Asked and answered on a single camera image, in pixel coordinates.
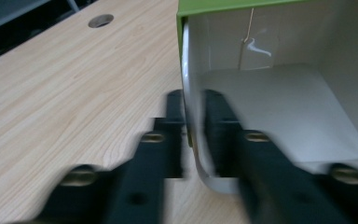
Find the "wood grain surface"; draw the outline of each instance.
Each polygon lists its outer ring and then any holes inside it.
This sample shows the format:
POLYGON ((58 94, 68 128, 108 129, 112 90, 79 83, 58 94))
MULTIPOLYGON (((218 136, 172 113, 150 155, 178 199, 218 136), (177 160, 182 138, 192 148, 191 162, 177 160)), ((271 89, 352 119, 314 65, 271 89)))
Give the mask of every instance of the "wood grain surface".
MULTIPOLYGON (((0 223, 31 218, 79 163, 114 167, 181 89, 174 0, 100 0, 0 57, 0 223), (112 14, 101 28, 91 19, 112 14)), ((190 148, 167 180, 166 223, 244 223, 237 199, 207 189, 190 148)))

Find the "cardboard box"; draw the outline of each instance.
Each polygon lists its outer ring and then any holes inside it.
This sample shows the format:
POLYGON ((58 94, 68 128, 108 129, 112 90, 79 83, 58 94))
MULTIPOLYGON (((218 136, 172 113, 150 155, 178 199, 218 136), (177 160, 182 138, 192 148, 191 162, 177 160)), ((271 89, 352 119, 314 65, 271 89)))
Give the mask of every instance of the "cardboard box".
POLYGON ((297 166, 358 168, 358 1, 181 0, 177 14, 186 118, 204 183, 204 89, 227 97, 243 127, 267 133, 297 166))

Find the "wooden desk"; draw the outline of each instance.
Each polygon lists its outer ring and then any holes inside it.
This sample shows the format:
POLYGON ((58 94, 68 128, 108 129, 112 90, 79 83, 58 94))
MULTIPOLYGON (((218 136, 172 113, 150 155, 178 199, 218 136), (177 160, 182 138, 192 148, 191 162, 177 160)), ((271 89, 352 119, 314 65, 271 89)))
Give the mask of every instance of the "wooden desk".
MULTIPOLYGON (((180 89, 173 0, 100 0, 0 57, 0 223, 40 209, 70 165, 114 167, 180 89), (89 21, 110 13, 108 25, 89 21)), ((192 153, 168 180, 166 223, 243 223, 240 204, 207 189, 192 153)))

